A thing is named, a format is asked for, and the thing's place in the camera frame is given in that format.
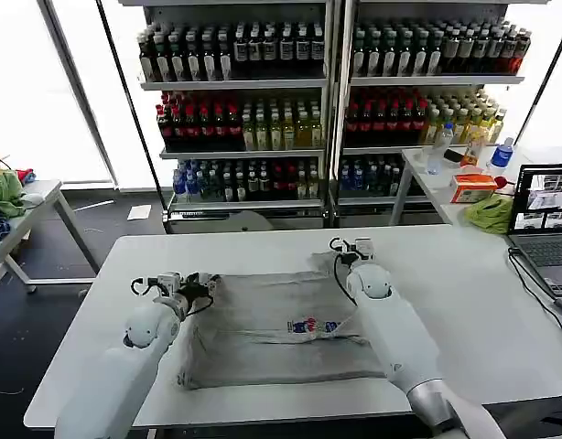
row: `laptop screen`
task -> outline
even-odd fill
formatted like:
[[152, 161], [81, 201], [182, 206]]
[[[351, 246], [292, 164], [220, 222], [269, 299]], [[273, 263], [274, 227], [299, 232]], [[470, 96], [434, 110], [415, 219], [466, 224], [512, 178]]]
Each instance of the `laptop screen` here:
[[562, 232], [562, 165], [523, 165], [509, 233]]

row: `gray cloth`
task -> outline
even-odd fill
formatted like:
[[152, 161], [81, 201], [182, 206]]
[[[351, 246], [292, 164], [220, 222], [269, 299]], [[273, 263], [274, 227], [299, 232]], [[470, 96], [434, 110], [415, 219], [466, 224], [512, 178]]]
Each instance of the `gray cloth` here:
[[384, 377], [356, 307], [325, 273], [223, 276], [213, 296], [189, 318], [188, 389]]

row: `laptop keyboard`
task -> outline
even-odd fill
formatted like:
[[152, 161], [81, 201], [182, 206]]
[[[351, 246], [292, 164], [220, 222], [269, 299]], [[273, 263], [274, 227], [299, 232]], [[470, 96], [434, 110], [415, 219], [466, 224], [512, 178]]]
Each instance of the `laptop keyboard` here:
[[521, 247], [538, 267], [562, 265], [562, 241], [530, 241]]

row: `floor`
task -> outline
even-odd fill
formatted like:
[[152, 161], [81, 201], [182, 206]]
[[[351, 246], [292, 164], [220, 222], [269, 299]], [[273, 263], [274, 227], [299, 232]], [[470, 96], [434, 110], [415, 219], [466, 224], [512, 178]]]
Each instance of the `floor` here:
[[[114, 203], [76, 212], [92, 250], [103, 260], [121, 236], [164, 233], [161, 206], [154, 194], [71, 192], [66, 194], [74, 208], [113, 199]], [[126, 221], [132, 206], [151, 204], [149, 219]], [[404, 223], [435, 222], [417, 214], [404, 216]], [[29, 240], [16, 256], [32, 277], [91, 277], [93, 272], [52, 209], [31, 231]], [[81, 304], [82, 286], [40, 286], [27, 295], [21, 284], [8, 274], [0, 282], [0, 437], [16, 439], [52, 438], [52, 432], [29, 431], [23, 416], [55, 354], [60, 341]], [[169, 437], [256, 438], [310, 437], [312, 435], [355, 433], [357, 437], [428, 437], [429, 431], [415, 416], [367, 418], [315, 423], [234, 426], [171, 432]], [[562, 433], [562, 428], [529, 429], [521, 438], [545, 437]], [[132, 432], [130, 439], [142, 439], [145, 432]]]

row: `white paper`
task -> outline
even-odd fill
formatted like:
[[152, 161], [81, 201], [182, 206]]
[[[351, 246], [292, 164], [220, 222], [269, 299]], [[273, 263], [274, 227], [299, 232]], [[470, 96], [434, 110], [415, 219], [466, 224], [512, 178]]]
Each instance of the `white paper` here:
[[133, 206], [131, 211], [128, 213], [127, 221], [131, 220], [146, 220], [149, 218], [149, 213], [151, 213], [151, 205], [144, 204], [142, 206]]

